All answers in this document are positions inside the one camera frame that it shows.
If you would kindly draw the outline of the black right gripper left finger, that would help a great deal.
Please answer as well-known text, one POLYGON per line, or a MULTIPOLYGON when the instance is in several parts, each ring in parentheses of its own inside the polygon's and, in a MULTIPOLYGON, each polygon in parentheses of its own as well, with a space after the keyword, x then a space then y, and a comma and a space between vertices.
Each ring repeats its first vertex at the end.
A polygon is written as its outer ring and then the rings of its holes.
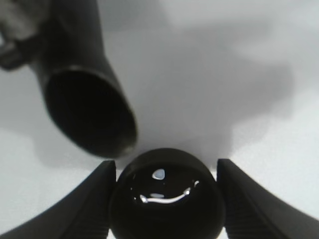
POLYGON ((2 239, 105 239, 108 205, 116 183, 116 166, 103 161, 55 205, 2 234, 2 239))

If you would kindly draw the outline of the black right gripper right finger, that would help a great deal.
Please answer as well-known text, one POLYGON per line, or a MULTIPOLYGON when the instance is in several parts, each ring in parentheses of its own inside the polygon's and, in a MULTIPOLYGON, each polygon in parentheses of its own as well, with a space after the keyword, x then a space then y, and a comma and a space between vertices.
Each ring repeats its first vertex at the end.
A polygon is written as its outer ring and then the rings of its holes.
POLYGON ((319 222, 271 194, 229 159, 217 162, 217 183, 230 239, 317 239, 319 222))

